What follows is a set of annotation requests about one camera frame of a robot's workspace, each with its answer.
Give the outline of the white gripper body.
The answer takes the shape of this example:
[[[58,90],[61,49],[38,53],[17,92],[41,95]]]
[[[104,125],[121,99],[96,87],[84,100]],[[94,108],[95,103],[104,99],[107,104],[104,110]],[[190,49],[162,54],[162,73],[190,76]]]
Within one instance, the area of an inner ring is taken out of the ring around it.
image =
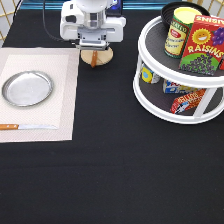
[[[79,45],[102,47],[123,40],[126,18],[107,16],[113,1],[66,1],[63,3],[60,36]]]

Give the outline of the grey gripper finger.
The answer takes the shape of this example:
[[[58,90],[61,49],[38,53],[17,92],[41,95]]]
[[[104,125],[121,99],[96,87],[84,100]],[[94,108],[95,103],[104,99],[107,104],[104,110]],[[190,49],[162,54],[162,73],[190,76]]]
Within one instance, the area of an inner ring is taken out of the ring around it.
[[[105,50],[108,50],[109,49],[109,45],[106,44],[105,46],[102,46],[99,48],[99,51],[105,51]]]
[[[88,46],[79,45],[78,48],[80,50],[88,50]]]

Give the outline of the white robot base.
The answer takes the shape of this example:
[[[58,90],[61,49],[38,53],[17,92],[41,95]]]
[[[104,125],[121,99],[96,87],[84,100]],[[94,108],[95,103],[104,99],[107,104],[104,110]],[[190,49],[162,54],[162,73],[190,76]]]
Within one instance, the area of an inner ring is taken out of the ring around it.
[[[123,0],[113,0],[113,5],[106,10],[107,16],[120,17],[122,15]]]

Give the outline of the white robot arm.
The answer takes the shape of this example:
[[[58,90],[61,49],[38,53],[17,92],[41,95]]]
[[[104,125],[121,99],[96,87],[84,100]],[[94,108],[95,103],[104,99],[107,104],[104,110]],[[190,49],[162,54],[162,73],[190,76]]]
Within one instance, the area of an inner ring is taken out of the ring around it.
[[[60,36],[66,41],[77,41],[80,50],[108,49],[111,42],[123,40],[126,18],[107,16],[106,10],[117,0],[69,0],[63,3]]]

